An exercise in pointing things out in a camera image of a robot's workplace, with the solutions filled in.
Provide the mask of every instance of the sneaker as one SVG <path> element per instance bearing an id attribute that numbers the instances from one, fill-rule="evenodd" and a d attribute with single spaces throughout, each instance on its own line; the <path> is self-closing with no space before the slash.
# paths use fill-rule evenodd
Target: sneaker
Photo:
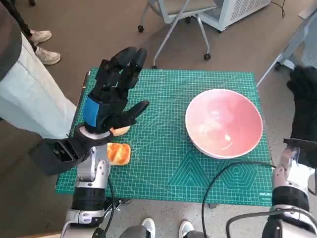
<path id="1" fill-rule="evenodd" d="M 152 218 L 144 219 L 142 226 L 144 226 L 151 233 L 151 238 L 155 238 L 155 224 Z"/>
<path id="2" fill-rule="evenodd" d="M 187 235 L 187 233 L 193 230 L 194 230 L 193 225 L 189 221 L 184 221 L 182 222 L 182 224 L 180 224 L 178 237 L 184 238 Z"/>
<path id="3" fill-rule="evenodd" d="M 41 47 L 36 47 L 35 54 L 43 64 L 51 65 L 60 61 L 59 53 L 47 51 Z"/>
<path id="4" fill-rule="evenodd" d="M 52 37 L 52 34 L 50 31 L 35 31 L 31 30 L 31 38 L 30 40 L 33 41 L 34 45 L 37 45 L 38 43 L 47 41 L 49 38 Z"/>

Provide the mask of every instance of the bread roll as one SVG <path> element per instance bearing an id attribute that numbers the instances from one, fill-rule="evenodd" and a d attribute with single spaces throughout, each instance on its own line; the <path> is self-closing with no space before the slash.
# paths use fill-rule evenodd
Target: bread roll
<path id="1" fill-rule="evenodd" d="M 108 143 L 107 156 L 111 165 L 126 165 L 130 161 L 131 147 L 128 144 Z"/>
<path id="2" fill-rule="evenodd" d="M 130 125 L 126 127 L 118 128 L 118 129 L 111 128 L 110 130 L 113 133 L 113 136 L 120 136 L 127 133 L 129 129 L 130 129 Z"/>

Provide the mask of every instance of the gray jacket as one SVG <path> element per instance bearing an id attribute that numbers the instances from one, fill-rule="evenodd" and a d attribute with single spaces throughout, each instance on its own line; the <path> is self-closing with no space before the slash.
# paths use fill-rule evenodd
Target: gray jacket
<path id="1" fill-rule="evenodd" d="M 0 81 L 19 59 L 21 47 L 20 27 L 0 3 Z"/>

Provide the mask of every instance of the robotic arm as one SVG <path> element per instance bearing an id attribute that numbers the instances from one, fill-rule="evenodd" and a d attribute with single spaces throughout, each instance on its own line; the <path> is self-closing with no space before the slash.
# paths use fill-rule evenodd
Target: robotic arm
<path id="1" fill-rule="evenodd" d="M 147 52 L 128 47 L 111 60 L 103 60 L 96 85 L 84 105 L 84 123 L 64 140 L 45 139 L 30 155 L 47 175 L 63 173 L 77 166 L 77 182 L 71 209 L 67 211 L 61 238 L 105 238 L 99 228 L 105 217 L 104 200 L 110 162 L 107 143 L 111 128 L 136 123 L 148 101 L 123 111 L 128 90 L 138 81 Z M 317 168 L 317 71 L 298 67 L 287 86 L 294 94 L 295 115 L 291 139 L 273 172 L 272 208 L 263 238 L 317 238 L 317 221 L 309 213 L 308 179 Z M 252 217 L 240 215 L 235 220 Z"/>
<path id="2" fill-rule="evenodd" d="M 99 228 L 105 217 L 104 201 L 110 162 L 107 143 L 117 129 L 136 123 L 148 101 L 124 111 L 128 90 L 138 82 L 147 51 L 128 47 L 110 60 L 102 60 L 96 84 L 83 108 L 84 123 L 73 136 L 63 140 L 45 139 L 30 155 L 47 175 L 63 173 L 77 165 L 77 182 L 71 209 L 67 211 L 61 238 L 104 238 Z"/>

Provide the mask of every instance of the white pants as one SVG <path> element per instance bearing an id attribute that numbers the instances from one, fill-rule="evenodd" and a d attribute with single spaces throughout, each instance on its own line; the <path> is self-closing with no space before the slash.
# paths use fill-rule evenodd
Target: white pants
<path id="1" fill-rule="evenodd" d="M 0 117 L 42 138 L 66 138 L 76 107 L 65 98 L 21 35 L 21 55 L 0 81 Z"/>

